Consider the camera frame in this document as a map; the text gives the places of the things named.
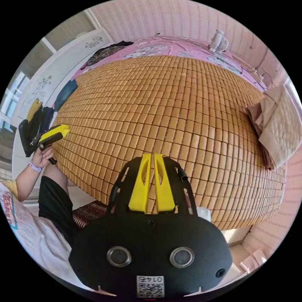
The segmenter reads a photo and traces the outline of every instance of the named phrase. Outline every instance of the black cable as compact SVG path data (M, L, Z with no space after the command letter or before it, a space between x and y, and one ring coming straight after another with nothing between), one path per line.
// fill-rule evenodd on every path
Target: black cable
M271 78L271 76L267 73L267 72L264 72L263 74L262 74L262 76L264 75L264 74L267 74L270 78ZM273 79L271 78L271 88L273 88Z
M243 70L245 70L245 71L247 71L247 72L249 72L249 73L252 73L252 72L254 72L253 70L252 71L248 71L247 69L245 69L245 68L243 68L243 66L240 64L240 66L241 66L241 72L240 72L240 74L242 75L242 73L243 73ZM260 83L258 83L259 84L259 86L262 88L262 89L264 89L264 90L267 90L268 88L264 88L264 87L262 87L261 85L260 85Z

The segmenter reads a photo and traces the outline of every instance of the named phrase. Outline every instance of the bamboo mat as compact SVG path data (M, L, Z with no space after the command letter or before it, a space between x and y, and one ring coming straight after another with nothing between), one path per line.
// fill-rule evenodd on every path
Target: bamboo mat
M89 195L107 204L125 162L153 152L180 163L196 205L221 230L277 213L286 165L264 168L245 114L263 94L244 79L196 59L149 56L100 66L77 84L55 120L70 133L53 146L59 169ZM156 213L154 182L149 196Z

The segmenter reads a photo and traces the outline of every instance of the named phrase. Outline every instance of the t-shirt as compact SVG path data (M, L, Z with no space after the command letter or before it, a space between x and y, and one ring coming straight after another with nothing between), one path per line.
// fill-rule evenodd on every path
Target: t-shirt
M74 273L68 258L71 247L47 218L34 216L0 182L0 203L10 227L33 260L61 279L78 287L85 286Z

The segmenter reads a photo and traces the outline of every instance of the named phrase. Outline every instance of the hand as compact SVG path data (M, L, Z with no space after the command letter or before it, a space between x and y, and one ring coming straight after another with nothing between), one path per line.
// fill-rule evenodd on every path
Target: hand
M43 151L38 148L32 156L31 162L37 168L43 169L47 165L48 159L51 157L53 157L53 149L51 147L48 147Z

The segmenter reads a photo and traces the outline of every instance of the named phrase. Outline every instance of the black shorts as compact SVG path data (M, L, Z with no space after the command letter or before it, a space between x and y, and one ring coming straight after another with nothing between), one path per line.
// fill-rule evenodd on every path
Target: black shorts
M63 188L47 176L41 178L39 217L48 218L72 247L79 232L72 217L72 202Z

